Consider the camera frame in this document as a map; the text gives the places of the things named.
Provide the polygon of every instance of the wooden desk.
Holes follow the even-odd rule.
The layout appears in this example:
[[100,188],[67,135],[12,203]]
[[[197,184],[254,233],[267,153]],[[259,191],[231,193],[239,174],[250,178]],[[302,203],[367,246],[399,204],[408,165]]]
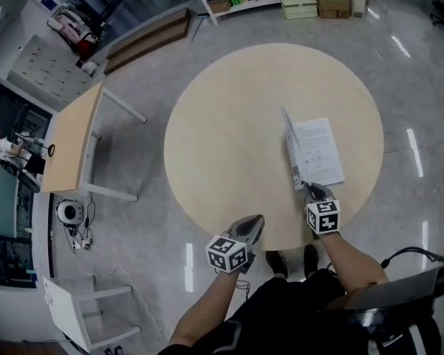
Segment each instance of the wooden desk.
[[370,195],[383,160],[383,127],[360,79],[308,47],[247,47],[197,76],[166,129],[169,184],[202,229],[220,234],[242,217],[262,214],[264,250],[312,241],[302,195],[294,191],[279,105],[294,123],[329,118],[346,177],[332,186],[341,224]]
[[102,83],[89,89],[58,113],[50,141],[56,148],[53,156],[46,160],[41,187],[42,192],[71,192],[81,188],[110,197],[118,197],[130,201],[138,200],[136,195],[95,186],[81,179],[89,137],[93,135],[100,139],[100,135],[93,132],[92,127],[103,95],[143,124],[147,121],[140,113],[103,87]]

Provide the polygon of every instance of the cabinet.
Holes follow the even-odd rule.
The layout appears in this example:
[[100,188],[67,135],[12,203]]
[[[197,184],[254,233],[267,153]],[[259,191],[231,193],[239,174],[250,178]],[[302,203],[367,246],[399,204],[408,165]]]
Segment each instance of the cabinet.
[[21,51],[7,79],[59,112],[92,86],[92,78],[73,61],[35,35]]

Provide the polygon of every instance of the human arm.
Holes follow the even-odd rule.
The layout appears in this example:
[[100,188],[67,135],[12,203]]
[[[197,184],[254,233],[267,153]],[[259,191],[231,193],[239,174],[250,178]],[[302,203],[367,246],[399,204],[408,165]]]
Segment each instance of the human arm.
[[320,235],[320,240],[347,292],[388,282],[383,268],[374,258],[357,250],[338,233]]
[[225,320],[239,273],[221,272],[215,278],[206,293],[179,320],[170,345],[191,347]]
[[23,146],[24,146],[24,141],[20,142],[18,145],[15,145],[15,144],[13,144],[11,142],[8,142],[8,143],[10,144],[9,145],[9,149],[7,150],[8,154],[15,155],[17,157],[20,156],[21,151],[22,151]]

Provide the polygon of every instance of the white paper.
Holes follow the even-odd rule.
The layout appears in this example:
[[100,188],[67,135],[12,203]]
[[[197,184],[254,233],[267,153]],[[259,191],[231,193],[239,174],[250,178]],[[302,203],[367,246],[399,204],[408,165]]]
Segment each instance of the white paper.
[[300,122],[294,128],[303,153],[307,181],[323,186],[345,181],[327,117]]
[[289,119],[288,113],[286,113],[286,110],[282,106],[280,106],[280,109],[284,120],[283,131],[293,171],[293,182],[295,183],[295,190],[300,190],[303,188],[301,182],[306,181],[307,178],[306,169],[304,167],[299,167],[299,165],[304,164],[303,153],[301,152],[299,140],[296,136],[295,128]]
[[295,189],[302,188],[301,181],[323,186],[345,181],[329,120],[320,118],[293,125],[283,107],[281,112]]

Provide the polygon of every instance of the gray floor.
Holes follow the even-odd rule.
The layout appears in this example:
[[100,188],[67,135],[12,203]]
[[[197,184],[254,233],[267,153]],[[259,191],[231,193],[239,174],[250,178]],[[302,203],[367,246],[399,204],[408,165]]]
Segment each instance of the gray floor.
[[[99,274],[120,266],[156,322],[171,334],[215,274],[204,254],[211,236],[184,214],[168,185],[163,144],[169,115],[191,80],[213,61],[270,42],[302,44],[334,56],[358,75],[377,103],[385,133],[380,177],[365,206],[343,228],[343,236],[380,261],[406,246],[427,246],[444,255],[444,29],[431,25],[430,1],[371,0],[365,18],[348,21],[286,21],[279,7],[253,10],[229,16],[218,27],[207,22],[194,42],[189,36],[114,72],[107,78],[109,89],[145,114],[148,122],[141,126],[119,109],[103,107],[95,182],[136,193],[140,200],[126,203],[95,196],[95,244],[75,257],[62,229],[56,229],[57,276],[78,277],[76,261],[85,271]],[[407,129],[413,129],[417,140],[422,177]],[[186,291],[184,279],[187,243],[194,249],[193,292]],[[287,253],[291,280],[303,278],[300,253]],[[323,254],[321,264],[327,262]],[[407,254],[386,271],[395,280],[432,266],[419,255]],[[259,256],[242,279],[255,290],[269,275]],[[128,283],[121,269],[97,280],[99,288]],[[242,302],[243,292],[236,291],[231,312]],[[166,337],[153,325],[136,291],[116,302],[104,301],[101,308],[143,328],[122,341],[125,354],[155,354],[165,346]],[[437,301],[434,317],[444,348],[444,298]]]

